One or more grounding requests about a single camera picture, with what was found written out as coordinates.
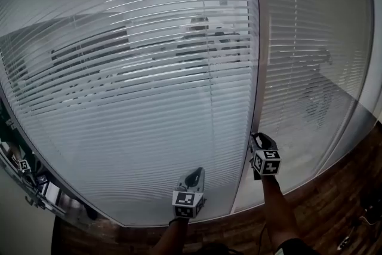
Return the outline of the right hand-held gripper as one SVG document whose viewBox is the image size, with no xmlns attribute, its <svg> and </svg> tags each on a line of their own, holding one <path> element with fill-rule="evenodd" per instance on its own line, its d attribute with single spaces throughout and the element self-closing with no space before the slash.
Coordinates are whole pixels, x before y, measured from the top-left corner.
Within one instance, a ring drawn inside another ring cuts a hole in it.
<svg viewBox="0 0 382 255">
<path fill-rule="evenodd" d="M 252 133 L 249 141 L 251 151 L 250 165 L 254 180 L 263 176 L 275 176 L 281 166 L 281 156 L 276 142 L 264 133 Z"/>
</svg>

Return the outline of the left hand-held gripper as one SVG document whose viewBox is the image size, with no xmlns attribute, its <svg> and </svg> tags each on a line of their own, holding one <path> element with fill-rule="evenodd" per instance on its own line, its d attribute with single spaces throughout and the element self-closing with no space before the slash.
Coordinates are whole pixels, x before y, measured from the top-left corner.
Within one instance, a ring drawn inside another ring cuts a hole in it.
<svg viewBox="0 0 382 255">
<path fill-rule="evenodd" d="M 172 209 L 176 218 L 196 218 L 205 205 L 205 170 L 198 167 L 182 175 L 172 193 Z"/>
</svg>

